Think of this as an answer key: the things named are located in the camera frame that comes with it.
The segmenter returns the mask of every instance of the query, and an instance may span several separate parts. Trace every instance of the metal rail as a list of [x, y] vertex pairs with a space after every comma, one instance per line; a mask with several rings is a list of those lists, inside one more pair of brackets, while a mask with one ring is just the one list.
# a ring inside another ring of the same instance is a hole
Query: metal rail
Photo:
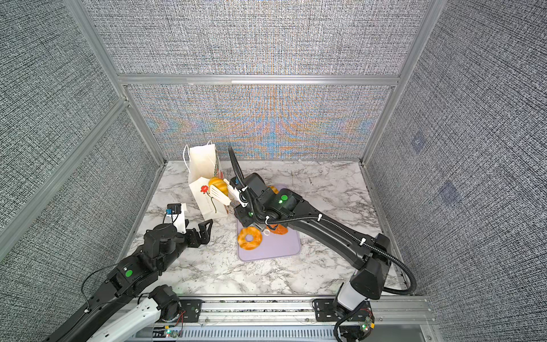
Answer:
[[[334, 299], [334, 296], [196, 295], [180, 298], [204, 301], [199, 322], [185, 323], [187, 326], [333, 325], [332, 322], [316, 321], [312, 302], [316, 298]], [[435, 318], [425, 297], [386, 295], [370, 302], [376, 324], [435, 324]], [[110, 321], [116, 320], [135, 306], [136, 300], [133, 300], [114, 314]]]
[[183, 75], [183, 74], [119, 74], [124, 84], [189, 84], [189, 85], [237, 85], [237, 84], [304, 84], [304, 85], [389, 85], [399, 83], [394, 75]]
[[429, 4], [427, 12], [423, 16], [418, 32], [416, 33], [414, 41], [412, 42], [410, 50], [406, 56], [403, 68], [401, 69], [400, 82], [390, 93], [388, 100], [386, 101], [386, 105], [378, 117], [378, 120], [374, 125], [374, 129], [370, 134], [368, 142], [366, 143], [365, 151], [363, 151], [363, 156], [361, 158], [363, 165], [367, 165], [369, 163], [370, 158], [374, 153], [374, 149], [378, 145], [383, 131], [386, 128], [395, 107], [397, 106], [397, 102], [399, 102], [399, 99], [405, 90], [406, 84], [414, 71], [414, 67], [422, 55], [422, 51], [426, 46], [427, 40], [431, 35], [431, 31], [433, 30], [433, 27], [435, 26], [437, 19], [446, 4], [446, 1], [447, 0], [432, 0]]
[[95, 56], [101, 64], [104, 73], [116, 90], [116, 93], [118, 93], [120, 98], [127, 99], [129, 101], [130, 107], [128, 108], [128, 112], [131, 120], [137, 128], [137, 131], [141, 135], [142, 140], [150, 150], [152, 156], [154, 156], [154, 159], [158, 165], [163, 165], [165, 162], [163, 152], [152, 134], [150, 127], [146, 124], [142, 114], [137, 109], [135, 102], [118, 80], [118, 68], [116, 68], [114, 61], [108, 53], [108, 50], [99, 36], [91, 17], [89, 17], [88, 11], [85, 9], [84, 4], [80, 0], [65, 0], [65, 5], [78, 24], [78, 27], [82, 31], [85, 39], [89, 43], [91, 50], [95, 53]]

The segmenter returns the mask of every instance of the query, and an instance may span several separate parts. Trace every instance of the bagel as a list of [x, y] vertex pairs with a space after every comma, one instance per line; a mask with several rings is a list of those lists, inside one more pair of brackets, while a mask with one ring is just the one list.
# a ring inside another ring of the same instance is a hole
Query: bagel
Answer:
[[[247, 241], [245, 238], [247, 235], [250, 235], [253, 237], [252, 241]], [[262, 243], [262, 233], [260, 230], [258, 230], [255, 227], [247, 227], [241, 229], [241, 232], [237, 236], [237, 243], [240, 245], [240, 247], [246, 251], [253, 250], [260, 246]]]

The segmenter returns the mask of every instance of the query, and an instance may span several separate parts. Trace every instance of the red wire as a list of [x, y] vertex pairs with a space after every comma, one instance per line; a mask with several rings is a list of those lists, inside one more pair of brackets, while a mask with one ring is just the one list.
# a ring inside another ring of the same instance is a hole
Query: red wire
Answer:
[[186, 313], [186, 310], [184, 310], [182, 313], [181, 313], [181, 316], [180, 316], [180, 319], [181, 319], [181, 332], [182, 332], [182, 321], [184, 320], [184, 317], [183, 315]]

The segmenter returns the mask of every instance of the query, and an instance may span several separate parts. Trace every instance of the cable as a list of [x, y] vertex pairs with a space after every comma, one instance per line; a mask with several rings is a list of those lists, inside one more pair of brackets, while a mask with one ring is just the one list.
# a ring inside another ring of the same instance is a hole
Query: cable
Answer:
[[141, 298], [142, 298], [142, 296], [144, 296], [145, 294], [150, 294], [150, 292], [143, 292], [143, 293], [141, 293], [141, 295], [140, 295], [140, 296], [138, 296], [138, 299], [137, 299], [137, 305], [139, 305], [139, 303], [141, 302]]
[[240, 202], [247, 203], [247, 199], [243, 196], [243, 193], [240, 193]]
[[[177, 217], [175, 217], [174, 220], [173, 220], [173, 214], [170, 214], [170, 215], [171, 215], [171, 223], [173, 223], [177, 220], [179, 214], [177, 214]], [[163, 220], [161, 220], [162, 223], [165, 223], [165, 218], [166, 217], [167, 217], [167, 212], [164, 213], [164, 218], [163, 218]]]
[[181, 332], [178, 334], [178, 337], [181, 336], [181, 333], [182, 333], [182, 325], [184, 324], [184, 314], [186, 313], [186, 310], [184, 310], [182, 313], [181, 313]]
[[365, 305], [366, 303], [366, 300], [362, 301], [361, 303], [359, 303], [359, 305], [357, 305], [355, 307], [355, 309], [351, 310], [349, 314], [347, 314], [346, 316], [342, 317], [341, 319], [339, 319], [336, 324], [334, 325], [334, 337], [336, 338], [336, 341], [338, 342], [342, 342], [342, 340], [340, 339], [340, 337], [338, 336], [340, 334], [339, 332], [339, 328], [340, 328], [340, 325], [342, 323], [344, 323], [345, 321], [347, 321], [350, 317], [352, 317], [353, 315], [355, 315], [359, 310], [361, 310], [361, 308], [363, 307], [363, 305]]
[[59, 339], [62, 339], [63, 337], [65, 337], [66, 334], [68, 334], [76, 325], [78, 325], [78, 323], [79, 323], [80, 320], [84, 317], [84, 315], [87, 314], [87, 313], [89, 313], [90, 304], [89, 304], [88, 298], [85, 296], [85, 293], [84, 293], [85, 282], [86, 282], [93, 274], [95, 274], [95, 273], [97, 273], [97, 272], [100, 272], [100, 271], [102, 271], [102, 270], [104, 270], [104, 269], [106, 269], [106, 268], [114, 267], [114, 266], [116, 266], [116, 265], [118, 265], [118, 264], [115, 263], [115, 264], [108, 265], [108, 266], [105, 266], [105, 267], [103, 267], [103, 268], [100, 268], [100, 269], [98, 269], [98, 270], [92, 272], [90, 275], [88, 275], [88, 276], [84, 279], [84, 281], [82, 282], [82, 286], [80, 287], [80, 291], [82, 292], [82, 295], [84, 296], [84, 299], [85, 299], [85, 303], [88, 305], [88, 307], [87, 307], [87, 309], [84, 310], [84, 312], [82, 313], [82, 315], [76, 320], [76, 322], [72, 325], [72, 327], [71, 327], [69, 330], [67, 330], [61, 337], [59, 337]]
[[84, 293], [84, 285], [85, 285], [85, 282], [86, 282], [86, 281], [89, 279], [89, 277], [91, 277], [93, 274], [95, 274], [95, 273], [97, 273], [97, 272], [100, 272], [100, 271], [102, 271], [102, 270], [104, 270], [104, 269], [106, 269], [106, 268], [114, 267], [114, 266], [116, 266], [116, 265], [118, 265], [118, 263], [115, 263], [115, 264], [108, 265], [108, 266], [105, 266], [105, 267], [103, 267], [103, 268], [100, 268], [100, 269], [94, 271], [93, 273], [91, 273], [90, 275], [88, 275], [87, 278], [84, 279], [84, 281], [82, 282], [82, 287], [80, 288], [80, 290], [81, 290], [81, 292], [82, 292], [82, 295], [84, 296], [84, 299], [85, 299], [86, 304], [88, 305], [87, 310], [89, 310], [90, 304], [89, 304], [88, 298], [85, 296], [85, 293]]
[[[230, 162], [232, 163], [232, 168], [234, 169], [237, 180], [239, 181], [239, 183], [242, 186], [245, 186], [245, 184], [243, 182], [243, 171], [241, 171], [241, 167], [240, 167], [239, 163], [237, 162], [237, 158], [236, 158], [236, 155], [234, 153], [234, 149], [232, 147], [228, 147], [228, 154], [230, 155]], [[254, 199], [253, 199], [252, 193], [250, 191], [247, 191], [246, 187], [244, 187], [244, 189], [245, 189], [245, 193], [248, 194], [247, 200], [249, 202], [251, 213], [253, 214], [253, 219], [258, 223], [265, 223], [265, 222], [263, 222], [263, 220], [260, 219], [260, 215], [257, 215], [257, 213], [255, 212], [255, 207], [254, 207], [254, 202], [253, 202]], [[303, 221], [303, 220], [306, 220], [306, 219], [319, 220], [319, 216], [317, 216], [317, 217], [316, 216], [296, 216], [296, 217], [282, 219], [282, 220], [272, 220], [272, 221], [268, 220], [269, 221], [268, 224], [288, 223], [288, 222], [294, 222], [294, 221]], [[349, 231], [347, 231], [346, 229], [344, 229], [343, 227], [338, 225], [336, 222], [333, 222], [333, 221], [329, 220], [328, 218], [324, 218], [324, 217], [321, 217], [321, 220], [326, 221], [326, 222], [334, 225], [335, 227], [337, 227], [338, 229], [340, 229], [341, 231], [346, 233], [346, 235], [351, 237], [353, 240], [355, 240], [358, 243], [361, 243], [361, 241], [358, 238], [353, 236]], [[384, 291], [386, 291], [388, 293], [398, 294], [398, 295], [409, 295], [409, 294], [412, 294], [416, 290], [416, 278], [414, 277], [414, 274], [412, 274], [412, 271], [401, 260], [397, 259], [396, 257], [389, 254], [388, 252], [386, 252], [384, 250], [381, 250], [381, 249], [379, 249], [375, 246], [371, 246], [367, 243], [364, 243], [364, 245], [366, 245], [371, 251], [374, 251], [374, 252], [378, 253], [379, 255], [381, 255], [384, 258], [386, 258], [386, 259], [390, 260], [391, 262], [393, 262], [395, 265], [399, 266], [403, 270], [403, 272], [406, 273], [407, 277], [409, 278], [410, 286], [407, 289], [398, 290], [398, 289], [394, 289], [394, 288], [384, 287], [383, 288]]]

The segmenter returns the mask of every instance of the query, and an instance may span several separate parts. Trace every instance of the mounting plate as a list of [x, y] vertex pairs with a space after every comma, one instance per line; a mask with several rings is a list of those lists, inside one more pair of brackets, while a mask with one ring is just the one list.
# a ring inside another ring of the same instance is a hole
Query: mounting plate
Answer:
[[201, 299], [181, 299], [181, 308], [186, 311], [183, 316], [184, 323], [197, 323], [201, 314]]
[[[315, 299], [312, 302], [313, 309], [315, 310], [315, 319], [317, 322], [336, 322], [341, 317], [338, 317], [335, 312], [334, 299]], [[370, 302], [366, 302], [365, 306], [362, 308], [370, 309]], [[358, 312], [354, 316], [350, 317], [348, 322], [359, 322], [364, 320], [365, 314]]]

